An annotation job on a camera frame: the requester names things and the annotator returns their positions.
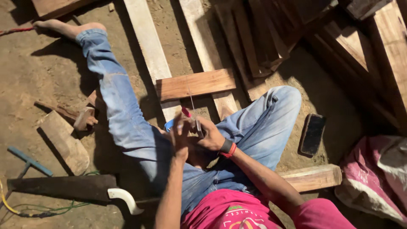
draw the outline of man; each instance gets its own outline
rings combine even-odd
[[[203,139],[188,136],[193,128],[181,115],[171,132],[163,135],[144,120],[102,24],[70,26],[48,20],[34,26],[57,31],[83,48],[89,69],[99,77],[115,143],[139,161],[157,192],[163,193],[156,228],[283,227],[268,201],[287,213],[297,228],[353,228],[330,201],[304,202],[273,172],[300,109],[301,95],[295,88],[271,88],[217,125],[197,117],[206,132]],[[198,145],[206,149],[206,159],[217,152],[226,159],[210,171],[202,170],[199,163],[186,163]]]

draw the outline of red thread bracelet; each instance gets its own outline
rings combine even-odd
[[[225,156],[226,158],[230,158],[231,156],[233,156],[234,152],[236,151],[236,143],[232,144],[232,147],[230,148],[228,153],[223,153],[220,152],[223,156]]]

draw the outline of hand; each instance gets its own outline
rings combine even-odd
[[[218,128],[216,128],[215,124],[212,121],[206,120],[201,116],[197,116],[197,120],[201,123],[201,128],[206,133],[205,137],[203,139],[197,140],[196,143],[204,148],[207,148],[208,150],[220,150],[225,143],[225,137],[222,136],[222,134],[219,132]]]
[[[188,132],[191,128],[190,119],[181,118],[181,113],[174,118],[174,124],[169,132],[170,141],[174,147],[174,157],[186,162],[188,158]]]

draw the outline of black phone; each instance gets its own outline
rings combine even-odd
[[[317,154],[322,135],[324,134],[325,122],[326,118],[322,115],[307,115],[302,131],[299,152],[311,156]]]

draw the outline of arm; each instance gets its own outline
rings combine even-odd
[[[169,135],[174,147],[174,155],[170,163],[168,182],[155,216],[155,228],[157,229],[180,228],[182,175],[188,158],[189,129],[189,122],[181,120],[181,115],[174,119],[174,126]]]
[[[173,158],[168,183],[158,205],[155,228],[180,228],[182,171],[185,161]]]
[[[206,131],[204,139],[197,143],[213,151],[220,150],[225,143],[225,137],[222,136],[213,122],[203,117],[197,117],[197,119],[199,119],[202,128]],[[297,206],[304,203],[301,195],[281,176],[246,155],[240,149],[236,148],[230,159],[242,169],[269,201],[288,215],[291,215]]]
[[[258,190],[289,216],[304,203],[301,195],[281,176],[254,160],[239,148],[230,158],[248,176]]]

